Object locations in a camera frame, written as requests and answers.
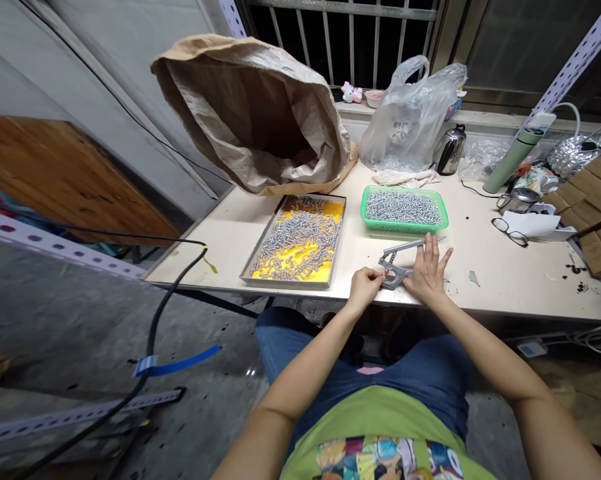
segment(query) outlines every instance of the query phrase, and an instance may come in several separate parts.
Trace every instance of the colorful print on shirt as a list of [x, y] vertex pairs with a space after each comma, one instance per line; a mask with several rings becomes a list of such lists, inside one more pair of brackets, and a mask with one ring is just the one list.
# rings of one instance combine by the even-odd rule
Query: colorful print on shirt
[[[462, 480], [462, 473], [456, 475], [460, 466], [450, 469], [449, 457], [456, 455], [453, 450], [434, 442], [427, 442], [427, 447], [430, 471], [418, 468], [412, 439], [368, 435], [325, 442], [316, 452], [322, 473], [313, 480]], [[445, 461], [440, 456], [443, 452]]]

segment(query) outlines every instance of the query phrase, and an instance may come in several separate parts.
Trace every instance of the white plastic bag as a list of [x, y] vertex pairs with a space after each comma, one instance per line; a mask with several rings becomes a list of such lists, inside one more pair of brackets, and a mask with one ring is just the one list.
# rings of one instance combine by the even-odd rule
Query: white plastic bag
[[[487, 181], [498, 162], [509, 150], [511, 138], [473, 138], [465, 143], [460, 163], [458, 176], [465, 181]], [[541, 148], [536, 145], [520, 166], [532, 163], [541, 156]]]
[[[406, 84], [422, 66], [423, 78]], [[416, 173], [431, 166], [434, 140], [447, 109], [456, 102], [456, 89], [467, 80], [467, 67], [453, 63], [431, 77], [428, 72], [424, 55], [396, 68], [360, 143], [360, 159], [371, 169]]]

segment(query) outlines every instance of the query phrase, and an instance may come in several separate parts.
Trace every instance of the white bowl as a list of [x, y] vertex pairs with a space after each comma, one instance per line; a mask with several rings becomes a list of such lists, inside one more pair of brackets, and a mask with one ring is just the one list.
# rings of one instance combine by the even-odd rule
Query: white bowl
[[365, 100], [370, 108], [378, 108], [383, 90], [368, 90], [365, 92]]

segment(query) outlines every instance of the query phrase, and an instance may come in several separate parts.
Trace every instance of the blue tape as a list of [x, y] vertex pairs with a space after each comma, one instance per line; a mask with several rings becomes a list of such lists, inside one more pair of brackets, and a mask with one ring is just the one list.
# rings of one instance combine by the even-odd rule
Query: blue tape
[[[150, 377], [161, 377], [163, 375], [169, 375], [170, 373], [174, 373], [180, 370], [185, 370], [186, 368], [193, 367], [194, 365], [207, 360], [209, 357], [215, 355], [220, 349], [220, 345], [214, 345], [210, 349], [207, 349], [204, 352], [199, 353], [198, 355], [194, 355], [193, 357], [190, 357], [188, 359], [181, 360], [176, 363], [168, 363], [167, 365], [160, 365], [158, 367], [154, 366], [156, 364], [156, 355], [152, 355], [151, 357], [145, 357], [144, 359], [139, 360], [139, 363], [136, 367], [136, 371], [134, 372], [134, 376], [140, 377], [141, 373], [144, 370], [147, 370], [148, 368], [151, 369], [149, 371]], [[153, 365], [141, 368], [141, 364], [148, 359], [153, 359]]]
[[154, 367], [157, 362], [157, 356], [151, 355], [150, 357], [145, 357], [139, 360], [136, 364], [136, 370], [134, 371], [134, 376], [139, 377], [142, 372], [147, 370], [148, 368]]

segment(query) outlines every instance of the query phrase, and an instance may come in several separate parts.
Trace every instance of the eyeglasses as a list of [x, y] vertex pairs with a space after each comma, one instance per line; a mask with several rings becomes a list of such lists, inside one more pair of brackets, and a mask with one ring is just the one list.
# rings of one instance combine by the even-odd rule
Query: eyeglasses
[[521, 232], [514, 231], [508, 233], [507, 230], [509, 230], [509, 224], [505, 222], [505, 220], [503, 220], [502, 218], [497, 217], [495, 219], [492, 219], [492, 225], [504, 234], [506, 234], [509, 237], [509, 240], [511, 240], [515, 244], [520, 245], [523, 248], [526, 248], [527, 245], [529, 245], [529, 238], [527, 238]]

